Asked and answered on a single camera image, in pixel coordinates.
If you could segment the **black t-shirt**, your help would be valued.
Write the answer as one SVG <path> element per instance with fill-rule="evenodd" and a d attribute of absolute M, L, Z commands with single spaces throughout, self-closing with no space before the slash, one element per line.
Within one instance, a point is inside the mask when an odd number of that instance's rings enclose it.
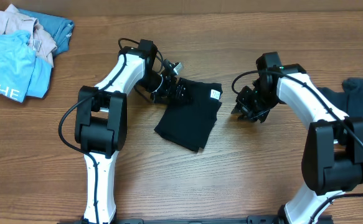
<path fill-rule="evenodd" d="M 165 140 L 197 152 L 205 148 L 217 121 L 217 112 L 222 105 L 222 85 L 185 78 L 180 79 L 179 83 L 191 94 L 191 102 L 185 105 L 169 104 L 154 131 Z"/>

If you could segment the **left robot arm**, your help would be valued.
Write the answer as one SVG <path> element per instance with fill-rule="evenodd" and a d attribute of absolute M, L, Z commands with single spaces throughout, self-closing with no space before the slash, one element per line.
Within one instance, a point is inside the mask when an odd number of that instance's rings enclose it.
<path fill-rule="evenodd" d="M 87 166 L 87 206 L 82 223 L 114 223 L 115 163 L 127 135 L 127 97 L 136 85 L 150 93 L 154 103 L 188 104 L 187 88 L 177 82 L 181 63 L 162 60 L 163 72 L 153 70 L 159 51 L 150 40 L 137 47 L 123 47 L 118 63 L 94 87 L 83 86 L 78 93 L 75 140 Z"/>

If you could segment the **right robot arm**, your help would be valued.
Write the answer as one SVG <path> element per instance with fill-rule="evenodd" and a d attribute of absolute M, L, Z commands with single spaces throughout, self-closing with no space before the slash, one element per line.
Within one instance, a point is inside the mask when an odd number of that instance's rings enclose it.
<path fill-rule="evenodd" d="M 264 122 L 278 104 L 288 105 L 308 130 L 301 161 L 303 184 L 276 215 L 250 216 L 250 222 L 332 223 L 323 211 L 363 184 L 363 118 L 334 106 L 299 64 L 283 65 L 277 52 L 256 62 L 258 79 L 237 93 L 233 113 Z"/>

